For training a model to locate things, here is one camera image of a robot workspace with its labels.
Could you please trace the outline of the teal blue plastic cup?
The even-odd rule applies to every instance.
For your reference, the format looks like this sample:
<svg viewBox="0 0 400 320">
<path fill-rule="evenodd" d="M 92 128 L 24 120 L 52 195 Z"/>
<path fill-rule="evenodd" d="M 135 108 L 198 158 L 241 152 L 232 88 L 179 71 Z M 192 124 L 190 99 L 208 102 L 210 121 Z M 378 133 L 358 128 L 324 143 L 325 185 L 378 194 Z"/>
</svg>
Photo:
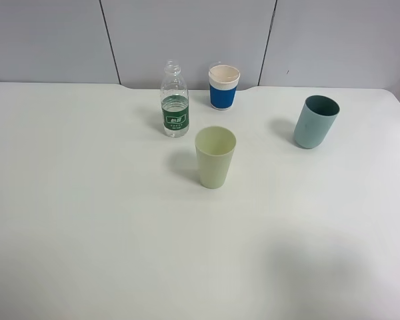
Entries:
<svg viewBox="0 0 400 320">
<path fill-rule="evenodd" d="M 339 112 L 340 106 L 331 98 L 322 95 L 306 98 L 293 134 L 296 144 L 305 149 L 319 146 Z"/>
</svg>

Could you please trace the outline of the clear bottle green label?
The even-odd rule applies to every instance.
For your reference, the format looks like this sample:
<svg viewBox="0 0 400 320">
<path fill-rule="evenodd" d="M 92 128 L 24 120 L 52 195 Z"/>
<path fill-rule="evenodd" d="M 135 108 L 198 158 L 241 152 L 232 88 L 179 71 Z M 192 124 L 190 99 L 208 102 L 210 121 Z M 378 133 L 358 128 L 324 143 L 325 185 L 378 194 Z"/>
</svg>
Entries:
<svg viewBox="0 0 400 320">
<path fill-rule="evenodd" d="M 160 100 L 166 136 L 184 136 L 189 130 L 189 92 L 176 60 L 171 59 L 166 63 Z"/>
</svg>

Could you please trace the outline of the blue sleeved paper cup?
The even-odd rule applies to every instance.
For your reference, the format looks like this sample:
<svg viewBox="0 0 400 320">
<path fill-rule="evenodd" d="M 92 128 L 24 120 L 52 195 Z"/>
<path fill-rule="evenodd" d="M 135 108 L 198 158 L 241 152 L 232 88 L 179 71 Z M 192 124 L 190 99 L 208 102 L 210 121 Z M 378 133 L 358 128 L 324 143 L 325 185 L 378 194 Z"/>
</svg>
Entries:
<svg viewBox="0 0 400 320">
<path fill-rule="evenodd" d="M 211 106 L 217 110 L 231 108 L 240 79 L 236 67 L 218 62 L 209 68 L 209 96 Z"/>
</svg>

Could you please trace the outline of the pale green plastic cup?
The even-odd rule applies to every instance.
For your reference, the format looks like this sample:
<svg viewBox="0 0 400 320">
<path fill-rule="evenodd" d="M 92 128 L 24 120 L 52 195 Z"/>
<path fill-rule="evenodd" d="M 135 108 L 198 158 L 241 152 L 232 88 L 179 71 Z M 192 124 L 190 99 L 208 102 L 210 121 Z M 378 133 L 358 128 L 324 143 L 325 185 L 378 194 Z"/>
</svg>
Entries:
<svg viewBox="0 0 400 320">
<path fill-rule="evenodd" d="M 236 143 L 235 135 L 224 127 L 211 126 L 198 132 L 195 148 L 202 186 L 208 189 L 223 186 Z"/>
</svg>

